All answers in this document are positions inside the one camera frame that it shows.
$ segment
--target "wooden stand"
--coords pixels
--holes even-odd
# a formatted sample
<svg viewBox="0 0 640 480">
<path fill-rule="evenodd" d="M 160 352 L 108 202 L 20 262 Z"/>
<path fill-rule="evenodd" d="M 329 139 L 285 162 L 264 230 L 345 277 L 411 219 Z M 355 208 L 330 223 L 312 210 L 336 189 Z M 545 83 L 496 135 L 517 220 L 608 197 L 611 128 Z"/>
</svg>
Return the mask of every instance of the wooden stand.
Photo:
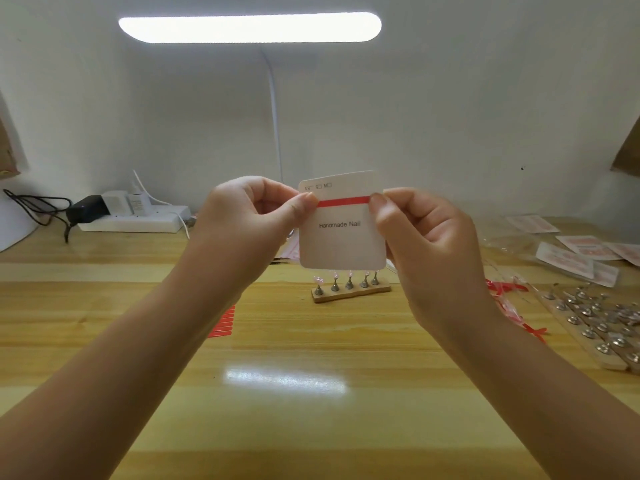
<svg viewBox="0 0 640 480">
<path fill-rule="evenodd" d="M 628 355 L 631 353 L 640 353 L 640 326 L 626 326 L 620 323 L 619 321 L 616 323 L 607 322 L 605 319 L 605 313 L 615 314 L 616 309 L 615 303 L 627 303 L 630 304 L 631 300 L 625 299 L 627 297 L 617 297 L 618 299 L 612 297 L 608 300 L 608 303 L 603 307 L 602 312 L 594 313 L 594 316 L 587 317 L 580 313 L 580 305 L 571 305 L 566 302 L 567 296 L 564 292 L 571 293 L 575 295 L 576 288 L 571 286 L 562 286 L 556 287 L 554 290 L 555 299 L 549 299 L 545 295 L 547 295 L 550 289 L 546 288 L 544 290 L 539 290 L 537 295 L 540 302 L 544 305 L 546 309 L 551 312 L 553 316 L 555 316 L 556 320 L 560 322 L 560 324 L 564 327 L 564 329 L 569 332 L 569 334 L 580 343 L 582 348 L 584 348 L 589 356 L 596 361 L 596 363 L 601 366 L 603 369 L 608 369 L 611 371 L 631 371 L 634 374 L 640 374 L 640 364 L 634 363 L 628 358 Z M 567 309 L 566 310 L 558 310 L 556 306 L 560 303 L 565 302 Z M 574 325 L 568 321 L 569 317 L 578 317 L 578 324 Z M 596 327 L 599 323 L 607 322 L 607 326 L 609 328 L 608 331 L 598 330 Z M 597 333 L 596 338 L 588 339 L 585 337 L 582 332 L 587 330 L 588 328 L 594 329 Z M 618 347 L 616 345 L 611 345 L 611 352 L 609 354 L 603 354 L 597 350 L 597 346 L 609 343 L 611 344 L 612 340 L 609 336 L 610 333 L 620 333 L 623 328 L 631 328 L 634 330 L 634 334 L 629 337 L 625 336 L 625 339 L 628 342 L 628 345 L 625 347 Z"/>
<path fill-rule="evenodd" d="M 311 297 L 314 299 L 314 303 L 324 303 L 326 301 L 334 301 L 336 299 L 354 298 L 355 296 L 363 296 L 366 294 L 384 293 L 386 291 L 391 291 L 391 285 L 389 284 L 389 281 L 384 278 L 378 278 L 377 285 L 372 285 L 371 282 L 369 282 L 369 288 L 362 288 L 360 286 L 360 283 L 354 283 L 353 288 L 347 290 L 347 288 L 345 288 L 343 284 L 340 284 L 340 290 L 332 291 L 332 286 L 332 283 L 327 283 L 323 286 L 320 286 L 320 288 L 322 288 L 322 291 L 324 291 L 322 295 L 316 295 L 317 287 L 313 288 L 311 290 Z"/>
</svg>

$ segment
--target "wooden board with metal pins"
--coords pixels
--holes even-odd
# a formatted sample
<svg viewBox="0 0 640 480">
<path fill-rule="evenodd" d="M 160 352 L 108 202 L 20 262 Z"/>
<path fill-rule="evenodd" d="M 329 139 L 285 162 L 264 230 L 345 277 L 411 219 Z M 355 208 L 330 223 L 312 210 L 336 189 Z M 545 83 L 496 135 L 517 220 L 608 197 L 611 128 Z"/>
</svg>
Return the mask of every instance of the wooden board with metal pins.
<svg viewBox="0 0 640 480">
<path fill-rule="evenodd" d="M 317 286 L 311 290 L 311 297 L 314 303 L 325 303 L 337 299 L 355 298 L 373 293 L 384 293 L 391 291 L 391 284 L 384 278 L 378 277 L 375 272 L 373 279 L 369 279 L 370 273 L 365 273 L 361 283 L 352 281 L 353 275 L 349 274 L 349 280 L 345 284 L 338 283 L 338 273 L 333 275 L 333 284 L 324 284 L 324 280 L 315 278 Z"/>
<path fill-rule="evenodd" d="M 599 366 L 640 374 L 640 308 L 633 296 L 600 288 L 556 283 L 537 295 Z"/>
</svg>

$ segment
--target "fingernail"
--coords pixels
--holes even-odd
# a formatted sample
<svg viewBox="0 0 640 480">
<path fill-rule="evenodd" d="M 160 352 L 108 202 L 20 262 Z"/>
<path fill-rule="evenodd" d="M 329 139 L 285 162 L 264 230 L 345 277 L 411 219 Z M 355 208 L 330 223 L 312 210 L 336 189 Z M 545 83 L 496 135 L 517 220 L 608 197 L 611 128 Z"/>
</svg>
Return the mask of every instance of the fingernail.
<svg viewBox="0 0 640 480">
<path fill-rule="evenodd" d="M 369 208 L 372 212 L 379 212 L 387 204 L 387 197 L 382 194 L 373 194 L 369 199 Z"/>
<path fill-rule="evenodd" d="M 313 192 L 304 194 L 305 210 L 310 212 L 318 206 L 318 197 Z"/>
</svg>

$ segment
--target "forearm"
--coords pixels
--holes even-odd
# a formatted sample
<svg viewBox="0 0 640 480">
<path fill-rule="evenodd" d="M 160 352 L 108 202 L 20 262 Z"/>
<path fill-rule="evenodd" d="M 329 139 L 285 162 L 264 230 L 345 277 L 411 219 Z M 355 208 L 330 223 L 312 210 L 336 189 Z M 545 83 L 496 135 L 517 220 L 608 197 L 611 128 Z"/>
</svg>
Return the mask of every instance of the forearm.
<svg viewBox="0 0 640 480">
<path fill-rule="evenodd" d="M 490 306 L 428 323 L 552 478 L 640 477 L 640 417 L 548 346 Z"/>
<path fill-rule="evenodd" d="M 0 419 L 0 477 L 105 479 L 227 309 L 180 269 Z"/>
</svg>

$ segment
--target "hand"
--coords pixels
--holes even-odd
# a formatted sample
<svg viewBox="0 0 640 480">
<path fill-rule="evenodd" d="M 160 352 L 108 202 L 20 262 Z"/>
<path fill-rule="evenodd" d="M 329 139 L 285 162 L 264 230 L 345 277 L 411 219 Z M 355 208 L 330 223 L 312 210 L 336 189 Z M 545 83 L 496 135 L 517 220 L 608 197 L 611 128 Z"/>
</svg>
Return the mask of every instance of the hand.
<svg viewBox="0 0 640 480">
<path fill-rule="evenodd" d="M 473 319 L 480 310 L 495 311 L 468 215 L 410 188 L 372 195 L 369 209 L 423 328 L 440 318 Z"/>
<path fill-rule="evenodd" d="M 263 177 L 217 186 L 198 213 L 178 267 L 206 286 L 239 297 L 275 257 L 292 229 L 315 211 L 316 197 Z"/>
</svg>

